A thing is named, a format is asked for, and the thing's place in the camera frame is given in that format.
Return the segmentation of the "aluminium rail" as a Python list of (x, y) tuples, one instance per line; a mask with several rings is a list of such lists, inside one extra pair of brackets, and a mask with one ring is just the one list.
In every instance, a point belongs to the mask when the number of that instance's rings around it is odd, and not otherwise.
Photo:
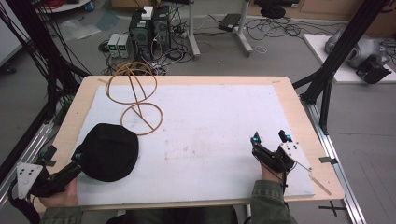
[(332, 167), (340, 181), (340, 184), (344, 190), (345, 196), (342, 202), (345, 205), (346, 212), (349, 216), (349, 219), (352, 224), (367, 224), (363, 212), (361, 211), (361, 207), (357, 201), (357, 198), (354, 194), (354, 191), (349, 184), (347, 179), (347, 175), (344, 171), (344, 167), (339, 160), (336, 149), (332, 143), (332, 139), (329, 135), (327, 135), (322, 128), (319, 126), (319, 111), (315, 105), (309, 105), (305, 102), (302, 102), (304, 110), (310, 119), (312, 126), (318, 136), (318, 139), (321, 145), (324, 148), (326, 156), (331, 160)]
[(7, 202), (7, 190), (11, 181), (16, 177), (16, 165), (18, 162), (33, 162), (36, 154), (50, 139), (54, 123), (52, 121), (47, 124), (42, 124), (33, 135), (27, 139), (27, 145), (22, 148), (21, 155), (17, 158), (16, 162), (12, 165), (10, 171), (6, 175), (5, 180), (0, 184), (0, 209)]

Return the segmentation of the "black hat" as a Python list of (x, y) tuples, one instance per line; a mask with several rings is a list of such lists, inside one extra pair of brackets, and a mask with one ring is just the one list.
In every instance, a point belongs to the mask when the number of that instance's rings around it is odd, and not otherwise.
[(99, 123), (76, 148), (82, 172), (99, 181), (118, 181), (132, 172), (137, 161), (137, 135), (120, 125)]

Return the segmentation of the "person's right hand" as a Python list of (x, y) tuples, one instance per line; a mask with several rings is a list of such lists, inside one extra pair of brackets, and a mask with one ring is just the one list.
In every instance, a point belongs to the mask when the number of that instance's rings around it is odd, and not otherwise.
[(283, 177), (281, 173), (276, 173), (265, 164), (261, 165), (261, 169), (262, 169), (262, 180), (273, 181), (278, 184), (281, 184), (283, 182)]

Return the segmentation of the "grey helmet-shaped shell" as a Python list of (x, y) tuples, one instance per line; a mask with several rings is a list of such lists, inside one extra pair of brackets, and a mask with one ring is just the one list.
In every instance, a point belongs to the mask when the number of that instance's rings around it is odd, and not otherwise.
[[(326, 53), (330, 53), (332, 51), (335, 44), (341, 38), (343, 32), (344, 29), (340, 28), (327, 40), (325, 44)], [(385, 65), (390, 61), (390, 57), (387, 55), (386, 51), (381, 48), (378, 41), (368, 37), (362, 37), (354, 46), (352, 51), (347, 55), (346, 63), (352, 68), (358, 68), (370, 56), (373, 56), (375, 62), (380, 65)]]

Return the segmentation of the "black device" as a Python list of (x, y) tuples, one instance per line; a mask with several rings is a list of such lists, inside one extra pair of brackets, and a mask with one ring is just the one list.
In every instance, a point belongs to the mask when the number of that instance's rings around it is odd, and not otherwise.
[(370, 55), (358, 66), (356, 74), (367, 84), (375, 84), (390, 74), (390, 71), (376, 61), (374, 55)]

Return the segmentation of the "white box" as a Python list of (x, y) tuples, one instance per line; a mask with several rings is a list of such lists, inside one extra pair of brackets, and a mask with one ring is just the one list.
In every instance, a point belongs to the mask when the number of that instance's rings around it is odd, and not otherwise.
[(143, 12), (141, 14), (141, 19), (145, 21), (149, 21), (152, 19), (153, 16), (153, 7), (151, 6), (144, 6)]

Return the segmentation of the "white platform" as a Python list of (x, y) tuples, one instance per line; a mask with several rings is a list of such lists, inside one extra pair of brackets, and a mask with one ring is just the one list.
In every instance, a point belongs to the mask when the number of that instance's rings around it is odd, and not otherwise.
[[(320, 63), (324, 63), (328, 57), (325, 52), (325, 44), (330, 37), (331, 35), (304, 34), (304, 41), (314, 52)], [(385, 65), (385, 68), (390, 71), (390, 74), (381, 79), (379, 84), (396, 84), (396, 72), (388, 64)], [(334, 75), (333, 82), (337, 84), (364, 84), (364, 81), (356, 74), (356, 70), (347, 63), (342, 63)]]

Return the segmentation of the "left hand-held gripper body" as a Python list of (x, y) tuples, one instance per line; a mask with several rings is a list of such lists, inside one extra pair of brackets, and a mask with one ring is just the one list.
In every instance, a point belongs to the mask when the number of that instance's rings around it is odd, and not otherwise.
[(18, 198), (26, 199), (33, 194), (36, 197), (48, 198), (65, 187), (81, 172), (77, 162), (70, 162), (61, 171), (50, 174), (44, 161), (35, 163), (19, 162), (17, 164)]

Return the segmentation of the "white foam mat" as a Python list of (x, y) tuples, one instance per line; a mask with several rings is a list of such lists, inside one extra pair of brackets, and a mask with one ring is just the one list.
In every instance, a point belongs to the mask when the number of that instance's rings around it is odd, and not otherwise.
[(84, 137), (97, 123), (121, 124), (138, 136), (132, 172), (116, 182), (78, 178), (84, 206), (175, 206), (246, 203), (259, 163), (250, 139), (270, 150), (290, 126), (271, 85), (148, 85), (151, 97), (132, 110), (139, 96), (127, 85), (99, 88), (83, 123)]

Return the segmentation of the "white desk leg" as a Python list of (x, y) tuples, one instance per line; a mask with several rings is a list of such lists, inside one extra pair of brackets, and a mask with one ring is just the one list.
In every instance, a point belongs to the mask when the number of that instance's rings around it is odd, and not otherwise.
[(189, 31), (188, 39), (191, 46), (192, 58), (198, 60), (201, 56), (201, 51), (199, 50), (197, 41), (194, 36), (194, 0), (189, 1)]
[(250, 46), (247, 37), (245, 36), (249, 4), (250, 4), (250, 0), (243, 0), (243, 5), (241, 8), (240, 23), (239, 23), (239, 26), (236, 31), (238, 40), (240, 41), (240, 44), (242, 45), (243, 49), (245, 50), (247, 57), (249, 57), (250, 54), (253, 52), (253, 49)]

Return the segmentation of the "clear plastic sheet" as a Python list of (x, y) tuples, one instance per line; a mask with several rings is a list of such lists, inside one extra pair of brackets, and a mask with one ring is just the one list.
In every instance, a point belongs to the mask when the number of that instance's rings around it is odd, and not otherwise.
[(95, 25), (83, 26), (78, 20), (62, 22), (60, 30), (65, 41), (73, 39), (80, 40), (101, 32)]

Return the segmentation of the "black flat box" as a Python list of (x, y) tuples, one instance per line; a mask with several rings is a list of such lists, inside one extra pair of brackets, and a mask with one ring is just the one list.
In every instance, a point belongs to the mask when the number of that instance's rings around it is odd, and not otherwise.
[(240, 18), (241, 15), (237, 13), (227, 14), (219, 23), (220, 30), (231, 32), (233, 28), (238, 24)]

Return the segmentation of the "black computer tower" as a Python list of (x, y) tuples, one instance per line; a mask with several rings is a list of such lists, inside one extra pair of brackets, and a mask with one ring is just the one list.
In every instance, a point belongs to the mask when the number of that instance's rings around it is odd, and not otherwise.
[(151, 20), (143, 20), (142, 12), (137, 10), (132, 14), (129, 25), (129, 33), (136, 44), (136, 49), (146, 60), (151, 59), (150, 44), (153, 39), (153, 29)]
[(170, 7), (156, 7), (153, 13), (154, 38), (156, 39), (156, 49), (160, 53), (165, 53), (171, 48), (170, 41)]

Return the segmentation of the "grey power supply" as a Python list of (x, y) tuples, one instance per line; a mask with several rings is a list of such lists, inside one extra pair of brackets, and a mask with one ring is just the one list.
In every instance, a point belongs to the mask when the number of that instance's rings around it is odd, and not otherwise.
[(107, 46), (110, 52), (110, 55), (113, 58), (119, 58), (120, 54), (117, 48), (118, 45), (118, 41), (120, 39), (120, 34), (112, 34), (111, 37), (109, 38), (108, 42), (107, 42)]
[(128, 58), (129, 51), (128, 51), (128, 35), (121, 34), (120, 39), (118, 41), (118, 49), (121, 58)]

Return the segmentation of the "person's left hand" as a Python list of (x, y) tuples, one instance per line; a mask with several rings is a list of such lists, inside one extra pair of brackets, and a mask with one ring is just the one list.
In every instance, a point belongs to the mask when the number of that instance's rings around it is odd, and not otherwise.
[(48, 198), (40, 197), (39, 201), (47, 208), (77, 206), (77, 182), (78, 180), (74, 178), (63, 192), (56, 193)]

